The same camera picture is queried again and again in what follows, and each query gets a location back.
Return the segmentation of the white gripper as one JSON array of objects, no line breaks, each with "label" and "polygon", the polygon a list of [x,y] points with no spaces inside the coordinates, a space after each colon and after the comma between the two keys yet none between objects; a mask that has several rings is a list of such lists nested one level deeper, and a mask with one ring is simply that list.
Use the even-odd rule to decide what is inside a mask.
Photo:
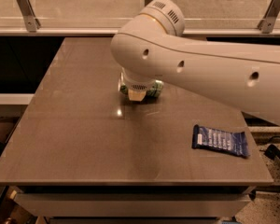
[{"label": "white gripper", "polygon": [[154,79],[140,76],[128,69],[123,68],[121,71],[120,85],[129,89],[128,98],[130,101],[141,102],[154,83]]}]

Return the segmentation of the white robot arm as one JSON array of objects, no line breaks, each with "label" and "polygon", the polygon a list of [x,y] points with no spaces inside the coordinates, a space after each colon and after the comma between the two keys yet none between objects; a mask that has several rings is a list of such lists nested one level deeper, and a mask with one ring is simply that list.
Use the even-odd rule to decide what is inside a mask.
[{"label": "white robot arm", "polygon": [[137,76],[280,125],[280,46],[184,38],[184,29],[175,3],[153,0],[114,35],[112,55]]}]

